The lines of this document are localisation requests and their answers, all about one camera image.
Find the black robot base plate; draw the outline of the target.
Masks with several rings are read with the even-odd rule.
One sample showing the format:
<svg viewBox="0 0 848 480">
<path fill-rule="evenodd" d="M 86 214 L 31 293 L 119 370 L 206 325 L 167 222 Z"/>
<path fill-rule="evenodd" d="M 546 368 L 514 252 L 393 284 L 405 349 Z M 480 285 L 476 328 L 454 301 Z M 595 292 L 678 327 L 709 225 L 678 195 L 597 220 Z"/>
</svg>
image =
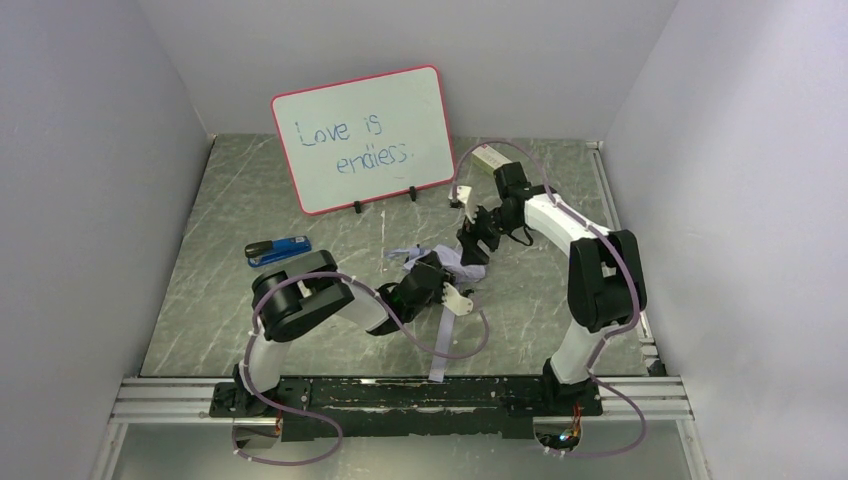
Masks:
<svg viewBox="0 0 848 480">
<path fill-rule="evenodd" d="M 284 441 L 345 437 L 499 434 L 533 439 L 542 417 L 597 417 L 590 380 L 560 387 L 543 375 L 358 378 L 283 376 L 267 405 L 237 382 L 215 385 L 208 414 L 239 425 L 269 418 Z"/>
</svg>

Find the white and black folding umbrella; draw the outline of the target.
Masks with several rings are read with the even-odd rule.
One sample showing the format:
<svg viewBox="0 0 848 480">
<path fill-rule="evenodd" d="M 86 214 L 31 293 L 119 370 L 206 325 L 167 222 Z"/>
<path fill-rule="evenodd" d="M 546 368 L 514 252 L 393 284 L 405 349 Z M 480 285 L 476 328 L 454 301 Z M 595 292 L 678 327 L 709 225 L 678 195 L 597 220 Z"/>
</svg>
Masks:
<svg viewBox="0 0 848 480">
<path fill-rule="evenodd" d="M 480 265 L 461 265 L 461 254 L 445 245 L 431 249 L 420 246 L 394 249 L 386 256 L 401 259 L 406 275 L 398 282 L 379 287 L 380 297 L 403 324 L 414 320 L 425 308 L 441 305 L 434 349 L 448 353 L 458 314 L 448 307 L 446 299 L 456 302 L 460 297 L 468 298 L 473 291 L 461 291 L 459 288 L 483 279 L 485 268 Z"/>
</svg>

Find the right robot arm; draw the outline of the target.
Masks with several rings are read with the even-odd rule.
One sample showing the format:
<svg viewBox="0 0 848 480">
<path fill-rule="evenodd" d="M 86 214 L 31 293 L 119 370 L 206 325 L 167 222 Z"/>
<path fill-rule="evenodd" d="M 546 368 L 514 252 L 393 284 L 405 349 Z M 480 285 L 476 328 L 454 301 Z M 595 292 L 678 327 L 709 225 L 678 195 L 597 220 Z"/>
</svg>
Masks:
<svg viewBox="0 0 848 480">
<path fill-rule="evenodd" d="M 457 232 L 461 263 L 488 264 L 501 238 L 517 229 L 542 234 L 566 254 L 572 321 L 545 362 L 542 381 L 550 402 L 575 397 L 587 389 L 606 341 L 632 328 L 646 307 L 637 239 L 591 222 L 548 184 L 532 184 L 519 163 L 499 167 L 494 179 L 501 204 L 493 210 L 473 205 L 470 188 L 452 188 L 452 207 L 465 211 Z"/>
</svg>

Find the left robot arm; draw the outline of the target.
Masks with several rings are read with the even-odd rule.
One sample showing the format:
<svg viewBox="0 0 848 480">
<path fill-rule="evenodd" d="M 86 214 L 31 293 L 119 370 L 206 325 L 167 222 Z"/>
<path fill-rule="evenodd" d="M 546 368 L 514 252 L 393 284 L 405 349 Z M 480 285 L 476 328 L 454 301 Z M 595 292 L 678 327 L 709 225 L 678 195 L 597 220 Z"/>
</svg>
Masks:
<svg viewBox="0 0 848 480">
<path fill-rule="evenodd" d="M 241 392 L 250 393 L 243 380 L 248 373 L 255 390 L 268 395 L 279 384 L 290 343 L 332 316 L 349 320 L 372 336 L 383 336 L 398 331 L 431 305 L 441 304 L 456 315 L 473 307 L 435 252 L 413 260 L 401 281 L 386 283 L 375 293 L 337 273 L 334 257 L 320 250 L 294 257 L 254 279 L 252 306 L 259 310 L 258 331 L 247 357 L 234 368 Z"/>
</svg>

